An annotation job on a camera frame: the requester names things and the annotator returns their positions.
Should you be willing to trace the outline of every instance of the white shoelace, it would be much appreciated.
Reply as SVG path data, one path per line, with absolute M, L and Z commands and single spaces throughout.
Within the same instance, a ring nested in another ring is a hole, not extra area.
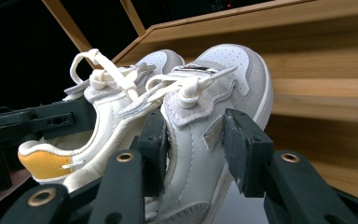
M 197 67 L 177 66 L 168 75 L 156 75 L 147 81 L 147 91 L 160 82 L 164 82 L 167 86 L 150 96 L 147 102 L 160 101 L 169 92 L 179 91 L 179 105 L 184 109 L 189 109 L 197 104 L 203 90 L 209 87 L 214 80 L 232 74 L 236 69 L 236 66 L 230 66 L 221 71 L 211 68 L 198 70 Z
M 70 75 L 72 80 L 77 84 L 84 82 L 76 72 L 78 64 L 85 58 L 91 60 L 95 65 L 100 64 L 103 69 L 94 69 L 89 77 L 89 84 L 97 89 L 101 90 L 108 84 L 108 81 L 115 81 L 113 88 L 118 88 L 129 96 L 132 100 L 138 98 L 138 92 L 136 90 L 135 81 L 139 78 L 142 72 L 153 71 L 156 69 L 155 65 L 146 65 L 142 63 L 140 65 L 131 65 L 128 68 L 117 68 L 109 59 L 101 54 L 97 49 L 91 49 L 88 52 L 81 52 L 77 54 L 72 62 L 70 68 Z M 83 92 L 76 92 L 68 95 L 63 100 L 75 100 L 80 98 Z

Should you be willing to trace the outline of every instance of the shoe sole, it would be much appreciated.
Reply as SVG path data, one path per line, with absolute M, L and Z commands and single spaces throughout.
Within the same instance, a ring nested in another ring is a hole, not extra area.
M 264 62 L 263 58 L 261 58 L 260 55 L 258 54 L 257 56 L 263 63 L 264 69 L 266 71 L 266 88 L 263 94 L 263 99 L 261 100 L 261 103 L 257 109 L 257 112 L 253 120 L 255 121 L 255 123 L 257 123 L 257 125 L 261 129 L 264 130 L 267 126 L 267 123 L 269 121 L 269 116 L 272 110 L 273 89 L 272 89 L 271 79 L 269 75 L 269 69 L 267 68 L 267 65 Z M 229 186 L 231 185 L 231 182 L 233 180 L 234 178 L 229 172 L 228 164 L 226 163 L 225 166 L 223 167 L 223 170 L 220 174 L 219 182 L 217 183 L 216 189 L 214 191 L 211 207 L 209 211 L 205 214 L 204 218 L 202 219 L 201 224 L 209 224 L 213 222 L 217 211 L 219 210 L 219 208 L 221 207 L 223 201 L 227 196 Z

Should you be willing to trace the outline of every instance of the gray suede panel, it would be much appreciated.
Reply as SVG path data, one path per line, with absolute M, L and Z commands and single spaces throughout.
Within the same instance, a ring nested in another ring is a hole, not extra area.
M 191 122 L 210 116 L 214 111 L 216 102 L 225 100 L 231 95 L 234 83 L 235 79 L 232 75 L 214 80 L 202 92 L 198 103 L 190 109 L 183 109 L 179 105 L 178 91 L 167 94 L 164 97 L 163 104 L 172 123 L 179 128 L 183 128 Z
M 143 87 L 152 73 L 153 73 L 153 71 L 148 71 L 148 72 L 142 72 L 141 74 L 139 74 L 139 77 L 135 80 L 136 87 L 137 88 Z
M 248 48 L 243 49 L 249 56 L 249 67 L 245 74 L 249 91 L 246 95 L 242 95 L 241 91 L 236 87 L 232 92 L 232 98 L 235 108 L 253 118 L 266 91 L 266 69 L 254 51 Z
M 161 51 L 167 54 L 167 62 L 162 67 L 162 74 L 168 74 L 176 65 L 183 64 L 182 58 L 174 51 L 170 49 L 162 49 Z
M 111 84 L 112 86 L 116 85 L 115 81 L 108 81 L 108 83 Z M 119 94 L 119 93 L 121 93 L 121 90 L 119 90 L 118 88 L 112 88 L 111 86 L 106 85 L 102 90 L 95 90 L 92 87 L 88 87 L 84 91 L 84 96 L 89 102 L 92 103 L 98 99 L 104 98 L 105 96 Z
M 70 95 L 70 94 L 74 94 L 74 93 L 84 91 L 89 86 L 90 86 L 90 80 L 87 79 L 86 81 L 84 81 L 84 82 L 82 82 L 82 83 L 80 83 L 78 85 L 75 85 L 74 87 L 71 87 L 71 88 L 68 88 L 68 89 L 64 90 L 64 92 L 67 95 Z
M 211 206 L 210 203 L 195 203 L 189 207 L 174 213 L 171 216 L 158 218 L 156 220 L 150 220 L 146 223 L 150 224 L 199 224 L 202 221 L 202 218 L 205 216 L 208 208 Z

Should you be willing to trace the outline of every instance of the white sneaker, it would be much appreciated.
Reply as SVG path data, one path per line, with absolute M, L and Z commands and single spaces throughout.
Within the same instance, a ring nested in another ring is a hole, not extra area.
M 272 108 L 272 84 L 263 59 L 244 46 L 207 49 L 185 67 L 146 83 L 172 83 L 148 102 L 163 98 L 169 164 L 164 190 L 147 198 L 147 223 L 212 223 L 232 181 L 222 146 L 227 108 L 245 112 L 264 129 Z
M 77 65 L 84 58 L 103 67 L 103 70 L 95 69 L 86 81 L 76 73 Z M 63 100 L 75 100 L 84 95 L 96 111 L 94 130 L 25 142 L 19 147 L 21 163 L 40 184 L 63 183 L 73 172 L 95 161 L 99 153 L 111 146 L 112 134 L 121 122 L 117 113 L 145 92 L 145 82 L 154 75 L 169 73 L 180 64 L 184 64 L 183 58 L 169 49 L 150 53 L 128 68 L 117 68 L 97 49 L 79 53 L 70 70 L 77 85 L 65 90 L 68 96 Z M 100 165 L 94 172 L 101 176 L 104 166 L 102 162 L 97 163 Z M 76 188 L 91 180 L 82 176 L 76 181 Z

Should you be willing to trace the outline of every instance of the black plastic mount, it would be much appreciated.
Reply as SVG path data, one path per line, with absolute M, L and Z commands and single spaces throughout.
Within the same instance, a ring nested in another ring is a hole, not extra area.
M 273 150 L 240 111 L 228 109 L 224 125 L 229 171 L 245 197 L 265 198 L 269 223 L 358 223 L 358 198 L 328 186 L 304 156 Z M 130 149 L 110 157 L 103 177 L 70 194 L 62 185 L 30 189 L 0 223 L 143 224 L 145 197 L 163 190 L 167 148 L 164 119 L 155 110 Z
M 14 111 L 0 107 L 0 191 L 11 188 L 9 171 L 23 169 L 17 156 L 20 144 L 92 130 L 95 120 L 85 99 Z

